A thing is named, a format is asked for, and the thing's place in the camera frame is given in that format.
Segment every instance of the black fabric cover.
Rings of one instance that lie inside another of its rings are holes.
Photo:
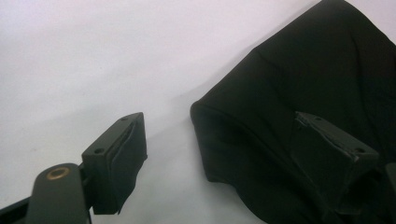
[[[192,105],[208,180],[234,186],[271,224],[358,223],[329,209],[295,169],[291,125],[295,111],[323,117],[377,150],[382,174],[396,161],[395,64],[395,45],[356,8],[318,3]],[[386,204],[367,207],[384,222],[359,223],[387,223]]]

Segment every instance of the white surface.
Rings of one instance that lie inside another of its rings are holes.
[[[136,189],[119,216],[93,223],[262,223],[232,188],[205,180],[189,109],[316,2],[0,1],[0,208],[142,111]],[[348,2],[396,42],[396,1]]]

